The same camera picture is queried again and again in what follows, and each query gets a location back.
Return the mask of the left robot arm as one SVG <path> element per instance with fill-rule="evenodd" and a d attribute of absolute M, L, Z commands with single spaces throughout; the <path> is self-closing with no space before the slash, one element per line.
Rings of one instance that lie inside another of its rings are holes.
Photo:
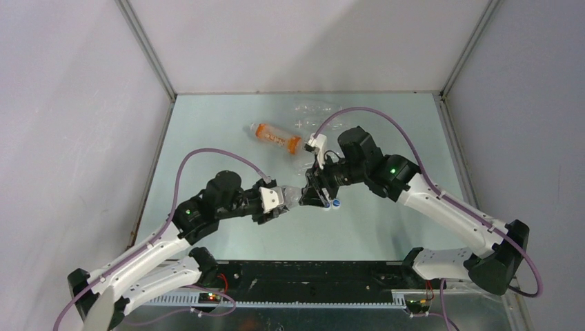
<path fill-rule="evenodd" d="M 172 208 L 169 220 L 141 243 L 100 269 L 68 275 L 72 300 L 85 330 L 111 330 L 139 306 L 177 288 L 210 287 L 217 263 L 198 241 L 219 222 L 252 217 L 258 224 L 298 206 L 301 190 L 260 179 L 250 189 L 241 177 L 219 172 L 196 196 Z"/>

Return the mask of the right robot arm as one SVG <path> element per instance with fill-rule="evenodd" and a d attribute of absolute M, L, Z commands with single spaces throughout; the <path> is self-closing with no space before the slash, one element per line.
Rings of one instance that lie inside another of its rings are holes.
<path fill-rule="evenodd" d="M 401 269 L 401 279 L 409 288 L 435 279 L 471 282 L 495 295 L 512 288 L 530 233 L 524 222 L 494 219 L 441 190 L 416 163 L 398 154 L 383 154 L 359 126 L 343 132 L 337 141 L 343 156 L 333 161 L 326 156 L 326 136 L 310 135 L 304 148 L 315 154 L 315 162 L 306 171 L 300 205 L 334 206 L 340 187 L 363 183 L 378 197 L 427 216 L 465 245 L 450 250 L 413 248 Z"/>

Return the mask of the small clear bottle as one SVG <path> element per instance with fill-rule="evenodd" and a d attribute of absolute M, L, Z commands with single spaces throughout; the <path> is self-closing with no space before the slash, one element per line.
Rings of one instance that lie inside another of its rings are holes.
<path fill-rule="evenodd" d="M 282 190 L 282 194 L 283 194 L 283 198 L 284 198 L 284 206 L 286 208 L 288 208 L 289 210 L 292 208 L 296 208 L 299 206 L 299 202 L 302 198 L 302 189 L 295 187 L 295 186 L 289 186 L 289 185 L 283 185 L 281 187 Z"/>

